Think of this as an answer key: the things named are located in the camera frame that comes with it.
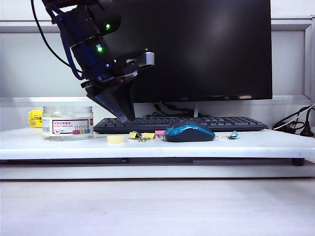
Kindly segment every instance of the yellow object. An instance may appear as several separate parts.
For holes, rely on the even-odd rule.
[[[155,135],[156,135],[155,133],[143,133],[142,134],[142,138],[143,139],[151,139],[152,140],[152,139],[154,139]]]
[[[43,116],[42,110],[31,110],[29,112],[30,126],[36,127],[36,128],[41,128],[42,127],[42,116]]]
[[[131,139],[140,139],[141,136],[140,136],[140,134],[137,133],[137,132],[130,132],[130,133],[129,133],[129,138],[131,138]]]
[[[125,141],[124,135],[107,135],[107,142],[109,144],[120,144]]]

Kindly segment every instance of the metal clip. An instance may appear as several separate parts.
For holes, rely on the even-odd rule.
[[[216,139],[236,139],[239,134],[233,131],[230,136],[216,136]]]

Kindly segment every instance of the clear plastic jar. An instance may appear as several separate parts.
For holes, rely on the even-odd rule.
[[[92,107],[44,107],[43,138],[48,141],[84,140],[93,136]]]

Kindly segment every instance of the jar label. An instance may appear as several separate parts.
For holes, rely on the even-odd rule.
[[[43,135],[72,136],[93,134],[93,118],[43,117]]]

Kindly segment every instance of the masking tape roll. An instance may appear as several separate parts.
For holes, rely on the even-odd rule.
[[[107,142],[109,144],[120,144],[125,141],[124,135],[107,135]]]

